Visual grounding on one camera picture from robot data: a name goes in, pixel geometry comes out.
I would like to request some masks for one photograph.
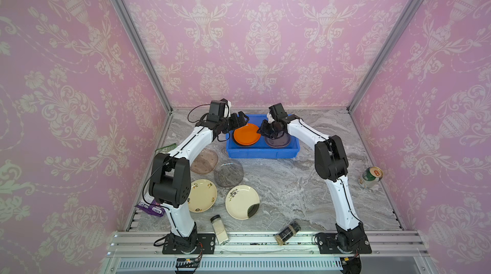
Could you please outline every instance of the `brown translucent plate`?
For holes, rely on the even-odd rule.
[[[203,149],[191,165],[191,171],[196,174],[208,174],[218,162],[218,155],[210,149]]]
[[[272,148],[287,147],[291,141],[292,137],[287,133],[284,133],[283,136],[278,139],[270,139],[267,137],[264,138],[264,142],[266,142],[266,144]]]

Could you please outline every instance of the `pink wallpaper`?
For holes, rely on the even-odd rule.
[[[424,0],[355,119],[440,273],[491,267],[491,0]]]
[[[0,0],[0,273],[96,273],[165,113],[109,0]]]
[[[346,106],[408,0],[125,0],[173,107]]]

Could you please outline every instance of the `aluminum frame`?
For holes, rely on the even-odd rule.
[[[378,70],[382,67],[382,64],[384,63],[385,59],[387,59],[390,52],[397,44],[399,38],[404,32],[404,29],[406,29],[406,27],[409,25],[409,22],[411,21],[416,11],[418,11],[418,8],[422,2],[423,0],[409,0],[406,6],[404,7],[401,15],[399,16],[399,19],[394,25],[394,28],[392,28],[382,48],[380,49],[377,56],[375,57],[375,60],[373,61],[372,66],[368,70],[364,80],[361,82],[360,86],[356,90],[353,99],[351,99],[351,102],[347,107],[350,114],[356,109],[361,99],[365,96],[365,93],[370,87],[372,81],[375,79]]]
[[[244,257],[267,257],[274,260],[279,257],[353,256],[353,254],[320,254],[314,242],[315,234],[318,232],[335,233],[335,231],[300,231],[286,245],[278,246],[273,237],[274,231],[231,231],[228,233],[230,242],[225,246],[219,246],[218,243],[215,243],[217,246],[215,247],[214,255],[206,255],[206,259],[208,261],[218,261],[223,260],[224,257],[236,258],[237,260]],[[139,258],[139,260],[142,260],[142,258],[197,257],[197,254],[163,255],[161,248],[153,246],[153,243],[167,233],[160,231],[115,233],[107,252],[106,264],[101,272],[115,273],[122,258]],[[373,252],[364,254],[363,257],[414,257],[421,273],[437,273],[427,248],[424,246],[417,231],[366,231],[366,234]]]
[[[123,28],[128,34],[128,37],[130,38],[131,43],[133,44],[133,47],[135,48],[145,71],[147,72],[148,78],[150,79],[150,82],[152,83],[152,86],[154,87],[157,96],[159,97],[167,114],[169,115],[172,112],[172,106],[170,105],[169,98],[165,94],[165,90],[160,81],[160,78],[157,76],[157,73],[152,65],[150,57],[148,56],[145,46],[143,45],[143,42],[138,34],[137,28],[135,24],[133,24],[133,20],[131,19],[130,12],[126,7],[126,3],[124,2],[124,0],[111,0],[111,1],[113,3],[114,9],[116,10],[116,13],[118,14],[121,20],[121,24],[123,25]]]

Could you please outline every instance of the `green can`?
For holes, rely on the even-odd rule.
[[[369,167],[363,173],[361,173],[361,177],[358,182],[363,188],[371,188],[377,182],[379,182],[383,176],[384,173],[379,167]]]

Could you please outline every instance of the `cream plate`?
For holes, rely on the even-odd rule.
[[[225,208],[237,220],[247,220],[259,209],[259,195],[247,185],[238,185],[225,198]]]
[[[208,179],[198,179],[191,184],[187,205],[191,212],[204,212],[217,200],[217,187]]]

